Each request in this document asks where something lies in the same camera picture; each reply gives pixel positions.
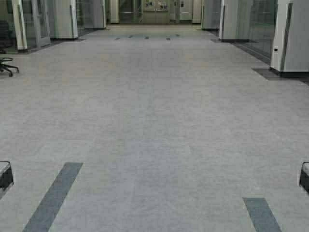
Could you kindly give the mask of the left robot base corner bracket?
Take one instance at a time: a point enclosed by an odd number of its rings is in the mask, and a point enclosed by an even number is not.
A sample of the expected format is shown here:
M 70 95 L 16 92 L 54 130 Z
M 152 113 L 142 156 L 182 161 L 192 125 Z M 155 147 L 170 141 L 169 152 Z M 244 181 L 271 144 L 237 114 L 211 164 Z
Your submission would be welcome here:
M 14 183 L 12 166 L 9 161 L 0 162 L 0 189 L 5 191 Z

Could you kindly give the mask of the right robot base corner bracket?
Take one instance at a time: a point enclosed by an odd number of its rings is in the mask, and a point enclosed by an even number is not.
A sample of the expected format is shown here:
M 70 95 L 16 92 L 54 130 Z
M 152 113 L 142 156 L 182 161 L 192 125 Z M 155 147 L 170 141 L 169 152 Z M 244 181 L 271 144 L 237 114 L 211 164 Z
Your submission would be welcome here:
M 303 162 L 299 177 L 299 185 L 308 193 L 309 192 L 309 162 Z

